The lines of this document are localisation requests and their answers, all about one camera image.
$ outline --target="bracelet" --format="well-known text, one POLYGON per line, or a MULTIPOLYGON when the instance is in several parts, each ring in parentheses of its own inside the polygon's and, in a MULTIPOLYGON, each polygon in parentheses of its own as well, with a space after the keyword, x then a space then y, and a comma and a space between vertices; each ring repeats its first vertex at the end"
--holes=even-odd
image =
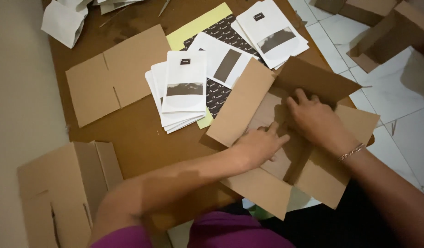
POLYGON ((362 148, 364 147, 364 144, 360 144, 360 145, 358 145, 355 149, 353 149, 351 152, 349 152, 349 153, 347 153, 347 154, 344 154, 344 155, 342 155, 342 156, 340 156, 339 158, 338 158, 338 162, 341 162, 342 160, 344 160, 344 159, 346 159, 347 157, 349 157, 349 156, 351 156, 351 155, 353 155, 353 154, 355 154, 355 153, 357 153, 358 151, 360 151, 360 150, 362 150, 362 148))

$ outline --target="wooden table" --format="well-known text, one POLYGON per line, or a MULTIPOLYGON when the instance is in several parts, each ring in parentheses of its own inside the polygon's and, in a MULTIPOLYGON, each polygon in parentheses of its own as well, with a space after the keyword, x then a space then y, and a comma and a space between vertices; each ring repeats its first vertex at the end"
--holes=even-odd
MULTIPOLYGON (((44 8, 50 1, 43 0, 44 8)), ((99 28, 101 24, 121 9, 102 16, 99 8, 90 7, 82 34, 73 49, 49 37, 65 120, 70 130, 70 141, 112 142, 125 179, 223 149, 220 144, 204 135, 207 128, 199 130, 196 124, 167 135, 161 128, 158 111, 151 95, 83 128, 77 125, 66 81, 66 70, 159 23, 168 35, 223 3, 224 0, 172 0, 158 17, 164 2, 165 0, 145 0, 134 3, 101 28, 99 28)), ((255 2, 255 0, 226 1, 235 15, 241 14, 255 2)), ((292 23, 298 22, 294 10, 287 1, 275 2, 292 23)), ((309 41, 310 46, 310 49, 299 57, 330 70, 303 25, 298 32, 309 41)), ((349 98, 344 99, 342 103, 354 107, 349 98)), ((181 175, 186 180, 194 176, 181 175)), ((160 180, 164 183, 170 179, 160 180)), ((195 190, 170 206, 155 210, 145 216, 143 222, 150 232, 166 230, 240 198, 240 195, 217 182, 195 190)))

